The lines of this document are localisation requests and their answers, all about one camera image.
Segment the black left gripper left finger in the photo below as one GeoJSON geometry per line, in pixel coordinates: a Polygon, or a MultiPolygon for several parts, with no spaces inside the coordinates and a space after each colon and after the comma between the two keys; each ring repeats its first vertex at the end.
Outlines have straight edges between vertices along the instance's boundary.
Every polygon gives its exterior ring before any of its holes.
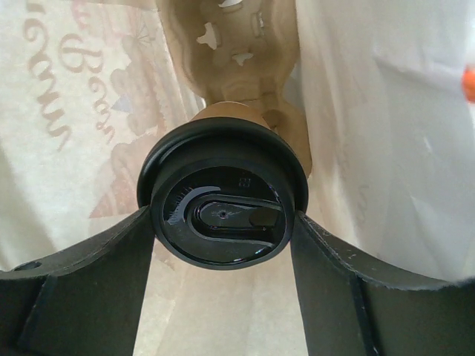
{"type": "Polygon", "coordinates": [[[1,273],[2,355],[132,355],[154,247],[150,211],[1,273]]]}

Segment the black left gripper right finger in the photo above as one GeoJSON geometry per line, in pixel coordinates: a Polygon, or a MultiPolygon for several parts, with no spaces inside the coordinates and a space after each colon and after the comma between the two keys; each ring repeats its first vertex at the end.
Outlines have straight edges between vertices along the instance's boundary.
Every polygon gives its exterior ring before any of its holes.
{"type": "Polygon", "coordinates": [[[291,241],[310,355],[472,355],[474,281],[379,260],[297,213],[291,241]]]}

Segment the black coffee cup lid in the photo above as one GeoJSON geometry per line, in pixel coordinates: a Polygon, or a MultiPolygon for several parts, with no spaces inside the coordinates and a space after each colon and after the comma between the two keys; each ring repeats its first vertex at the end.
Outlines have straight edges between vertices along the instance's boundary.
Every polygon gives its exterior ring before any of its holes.
{"type": "Polygon", "coordinates": [[[253,122],[199,119],[151,149],[137,182],[156,238],[179,259],[213,270],[272,259],[309,202],[307,177],[290,146],[253,122]]]}

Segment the brown paper takeout bag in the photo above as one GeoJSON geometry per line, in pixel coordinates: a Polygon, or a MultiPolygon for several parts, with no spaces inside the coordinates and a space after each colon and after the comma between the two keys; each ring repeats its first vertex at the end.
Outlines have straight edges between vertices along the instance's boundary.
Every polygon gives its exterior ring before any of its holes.
{"type": "MultiPolygon", "coordinates": [[[[158,2],[1,3],[1,273],[144,208],[145,158],[208,106],[174,67],[158,2]]],[[[294,2],[301,213],[398,268],[474,281],[474,3],[294,2]]],[[[154,234],[132,355],[310,355],[291,241],[213,270],[154,234]]]]}

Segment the paper coffee cup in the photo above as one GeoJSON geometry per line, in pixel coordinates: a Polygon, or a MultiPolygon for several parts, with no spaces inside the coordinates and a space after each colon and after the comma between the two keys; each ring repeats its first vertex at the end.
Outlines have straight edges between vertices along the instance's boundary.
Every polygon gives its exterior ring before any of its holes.
{"type": "Polygon", "coordinates": [[[270,126],[266,123],[258,109],[251,108],[240,102],[217,102],[208,105],[199,111],[191,121],[218,117],[242,119],[270,129],[270,126]]]}

